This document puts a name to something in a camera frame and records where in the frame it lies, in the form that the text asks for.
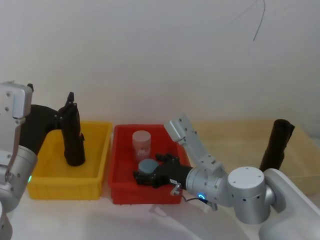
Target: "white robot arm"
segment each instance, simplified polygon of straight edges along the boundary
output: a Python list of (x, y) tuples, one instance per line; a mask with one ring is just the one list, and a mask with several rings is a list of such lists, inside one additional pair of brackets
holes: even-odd
[[(196, 164), (183, 186), (190, 194), (207, 200), (214, 210), (217, 205), (233, 207), (243, 223), (264, 222), (259, 231), (261, 240), (320, 239), (320, 210), (282, 172), (246, 166), (227, 174), (207, 152), (186, 116), (164, 127)], [(181, 187), (178, 182), (172, 193), (179, 194)], [(274, 218), (269, 218), (271, 207), (278, 212)]]
[(30, 113), (33, 90), (12, 82), (0, 84), (0, 239), (10, 240), (6, 213), (19, 204), (37, 156), (19, 145), (21, 125)]

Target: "black cylindrical object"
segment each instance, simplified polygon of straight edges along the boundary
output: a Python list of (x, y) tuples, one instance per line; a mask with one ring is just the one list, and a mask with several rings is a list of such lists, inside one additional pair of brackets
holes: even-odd
[(285, 148), (294, 129), (295, 126), (287, 120), (277, 119), (274, 121), (269, 143), (260, 164), (261, 171), (280, 168), (285, 158)]
[(80, 117), (76, 103), (68, 103), (68, 106), (60, 110), (59, 118), (64, 142), (64, 157), (70, 166), (80, 166), (85, 160), (84, 135), (81, 133)]

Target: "plastic container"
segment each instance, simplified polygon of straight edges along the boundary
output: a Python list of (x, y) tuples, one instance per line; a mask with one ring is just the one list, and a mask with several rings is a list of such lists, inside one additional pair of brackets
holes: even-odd
[(81, 122), (81, 131), (85, 139), (85, 162), (81, 166), (67, 164), (61, 130), (48, 133), (38, 154), (38, 163), (32, 179), (27, 186), (32, 199), (99, 199), (110, 152), (112, 124)]
[(151, 134), (147, 131), (135, 131), (132, 134), (132, 146), (135, 159), (139, 162), (149, 158), (151, 150)]
[(159, 188), (138, 185), (133, 171), (138, 170), (132, 147), (132, 135), (143, 130), (151, 134), (150, 157), (170, 153), (180, 157), (181, 164), (189, 165), (185, 150), (173, 142), (163, 125), (117, 125), (114, 128), (113, 146), (108, 184), (114, 204), (178, 204), (181, 196), (171, 196), (172, 185)]
[[(193, 123), (207, 150), (225, 170), (259, 168), (268, 146), (274, 119), (229, 120)], [(320, 192), (320, 150), (294, 122), (295, 129), (284, 151), (280, 171), (306, 195)]]

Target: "white wall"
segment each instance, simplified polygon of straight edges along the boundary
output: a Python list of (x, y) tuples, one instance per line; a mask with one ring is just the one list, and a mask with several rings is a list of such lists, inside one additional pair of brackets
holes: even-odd
[(0, 0), (0, 80), (82, 119), (285, 117), (320, 135), (320, 1)]

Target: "cable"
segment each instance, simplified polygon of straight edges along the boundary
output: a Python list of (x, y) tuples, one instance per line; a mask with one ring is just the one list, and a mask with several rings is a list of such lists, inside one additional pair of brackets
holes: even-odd
[(256, 33), (255, 33), (254, 38), (253, 38), (253, 41), (255, 41), (255, 40), (256, 40), (256, 37), (257, 37), (257, 35), (258, 35), (259, 29), (260, 29), (260, 27), (261, 27), (262, 21), (263, 21), (264, 16), (265, 16), (265, 11), (266, 11), (266, 2), (265, 2), (265, 0), (262, 0), (262, 1), (263, 1), (263, 12), (262, 12), (262, 16), (261, 16), (260, 24), (259, 24), (259, 26), (258, 26), (258, 29), (256, 30)]
[(184, 200), (185, 202), (189, 202), (189, 201), (192, 201), (192, 200), (200, 200), (199, 197), (192, 197), (192, 198), (186, 199), (186, 197), (183, 196), (183, 195), (182, 195), (182, 198), (183, 198), (183, 200)]
[(258, 0), (255, 0), (253, 3), (251, 3), (244, 11), (242, 11), (241, 13), (239, 13), (237, 16), (235, 16), (230, 22), (228, 22), (228, 24), (232, 24), (234, 21), (236, 21), (237, 19), (241, 18), (247, 11), (249, 11), (256, 3), (258, 2)]

